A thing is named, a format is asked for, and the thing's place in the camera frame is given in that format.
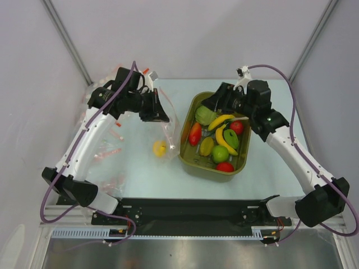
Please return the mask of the green cabbage toy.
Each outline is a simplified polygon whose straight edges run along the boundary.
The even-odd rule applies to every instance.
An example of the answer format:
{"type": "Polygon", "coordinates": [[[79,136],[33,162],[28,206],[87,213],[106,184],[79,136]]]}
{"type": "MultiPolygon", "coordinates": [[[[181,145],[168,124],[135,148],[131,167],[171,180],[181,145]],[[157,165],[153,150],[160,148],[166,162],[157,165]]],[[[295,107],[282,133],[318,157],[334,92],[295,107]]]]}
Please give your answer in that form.
{"type": "Polygon", "coordinates": [[[196,109],[195,119],[203,126],[208,126],[217,117],[217,113],[208,109],[205,106],[200,106],[196,109]]]}

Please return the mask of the clear zip top bag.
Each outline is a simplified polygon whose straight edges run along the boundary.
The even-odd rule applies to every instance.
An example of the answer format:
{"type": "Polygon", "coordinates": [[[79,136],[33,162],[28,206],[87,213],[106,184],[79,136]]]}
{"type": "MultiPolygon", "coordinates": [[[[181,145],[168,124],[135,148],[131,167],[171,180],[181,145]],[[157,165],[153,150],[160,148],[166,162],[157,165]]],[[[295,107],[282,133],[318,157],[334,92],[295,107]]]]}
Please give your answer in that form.
{"type": "Polygon", "coordinates": [[[173,103],[171,102],[168,95],[161,89],[158,88],[159,100],[162,104],[162,107],[169,117],[169,122],[164,123],[152,123],[151,124],[151,135],[150,142],[152,143],[152,153],[153,153],[153,144],[155,141],[165,141],[167,143],[167,153],[165,156],[159,158],[156,157],[153,153],[154,159],[161,164],[166,164],[172,161],[180,153],[180,123],[174,108],[173,103]]]}

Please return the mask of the long yellow banana toy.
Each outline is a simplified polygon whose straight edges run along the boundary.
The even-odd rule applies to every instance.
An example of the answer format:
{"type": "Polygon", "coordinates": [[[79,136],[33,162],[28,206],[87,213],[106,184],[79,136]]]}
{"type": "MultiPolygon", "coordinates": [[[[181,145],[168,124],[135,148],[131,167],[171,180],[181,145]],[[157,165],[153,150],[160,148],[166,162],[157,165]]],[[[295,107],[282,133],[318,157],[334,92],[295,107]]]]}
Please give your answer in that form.
{"type": "Polygon", "coordinates": [[[226,124],[217,128],[215,131],[215,139],[218,145],[224,146],[230,155],[238,155],[239,139],[234,130],[227,128],[226,124]]]}

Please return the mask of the yellow lemon toy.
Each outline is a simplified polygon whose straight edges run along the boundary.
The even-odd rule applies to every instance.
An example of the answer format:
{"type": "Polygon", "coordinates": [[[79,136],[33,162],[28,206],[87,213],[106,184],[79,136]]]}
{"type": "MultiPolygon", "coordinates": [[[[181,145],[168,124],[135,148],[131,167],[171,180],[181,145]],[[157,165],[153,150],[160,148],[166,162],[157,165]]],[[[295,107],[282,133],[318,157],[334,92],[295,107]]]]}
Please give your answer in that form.
{"type": "Polygon", "coordinates": [[[155,141],[153,144],[153,153],[156,157],[163,157],[167,153],[167,143],[163,140],[155,141]]]}

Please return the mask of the red mango toy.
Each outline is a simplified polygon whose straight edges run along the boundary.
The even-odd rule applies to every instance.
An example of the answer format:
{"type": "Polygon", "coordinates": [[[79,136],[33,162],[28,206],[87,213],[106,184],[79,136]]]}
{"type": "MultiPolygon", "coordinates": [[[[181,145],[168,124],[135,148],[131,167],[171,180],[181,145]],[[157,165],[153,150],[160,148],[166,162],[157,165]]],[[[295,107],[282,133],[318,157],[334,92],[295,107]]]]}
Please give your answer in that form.
{"type": "Polygon", "coordinates": [[[202,136],[202,127],[201,124],[198,122],[195,122],[192,126],[189,135],[188,135],[188,142],[191,146],[196,146],[202,136]]]}

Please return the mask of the olive green plastic bin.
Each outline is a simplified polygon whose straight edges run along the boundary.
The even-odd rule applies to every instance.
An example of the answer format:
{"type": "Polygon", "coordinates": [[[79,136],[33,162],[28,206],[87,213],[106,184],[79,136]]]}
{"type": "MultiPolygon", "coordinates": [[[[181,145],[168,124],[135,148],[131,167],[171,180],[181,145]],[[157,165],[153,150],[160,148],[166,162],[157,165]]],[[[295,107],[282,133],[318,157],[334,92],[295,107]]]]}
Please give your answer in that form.
{"type": "Polygon", "coordinates": [[[201,156],[200,146],[191,146],[188,141],[191,127],[195,124],[195,109],[200,106],[201,101],[210,97],[212,92],[202,92],[197,94],[188,109],[185,123],[181,132],[180,160],[183,162],[185,171],[197,177],[214,178],[215,180],[231,180],[236,174],[241,172],[247,161],[248,148],[250,144],[251,127],[247,120],[244,121],[244,132],[239,135],[239,149],[237,156],[230,156],[228,162],[233,165],[234,171],[226,172],[216,170],[217,164],[211,156],[201,156]]]}

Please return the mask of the green apple toy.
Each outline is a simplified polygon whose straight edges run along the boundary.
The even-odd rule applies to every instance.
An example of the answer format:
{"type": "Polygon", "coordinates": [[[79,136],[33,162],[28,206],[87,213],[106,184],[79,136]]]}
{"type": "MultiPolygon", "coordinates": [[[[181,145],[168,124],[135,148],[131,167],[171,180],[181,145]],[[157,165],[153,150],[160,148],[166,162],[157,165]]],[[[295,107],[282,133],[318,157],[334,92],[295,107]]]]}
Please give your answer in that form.
{"type": "Polygon", "coordinates": [[[229,158],[228,149],[222,145],[216,145],[211,151],[211,157],[217,164],[225,162],[229,158]]]}

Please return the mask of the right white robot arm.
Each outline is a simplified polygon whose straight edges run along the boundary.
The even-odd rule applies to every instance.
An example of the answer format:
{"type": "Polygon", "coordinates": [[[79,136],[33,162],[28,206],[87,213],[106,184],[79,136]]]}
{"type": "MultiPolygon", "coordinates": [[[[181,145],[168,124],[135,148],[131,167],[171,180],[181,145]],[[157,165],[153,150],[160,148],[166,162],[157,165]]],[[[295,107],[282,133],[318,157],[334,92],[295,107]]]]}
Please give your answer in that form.
{"type": "Polygon", "coordinates": [[[289,123],[271,107],[271,90],[266,81],[252,80],[247,85],[221,83],[217,91],[203,100],[208,109],[223,113],[239,113],[248,117],[251,129],[284,160],[297,178],[303,197],[269,197],[259,210],[259,219],[271,225],[279,217],[295,217],[306,226],[314,227],[343,212],[349,184],[344,178],[335,179],[325,169],[312,168],[307,161],[318,165],[312,156],[303,157],[302,145],[290,137],[289,123]]]}

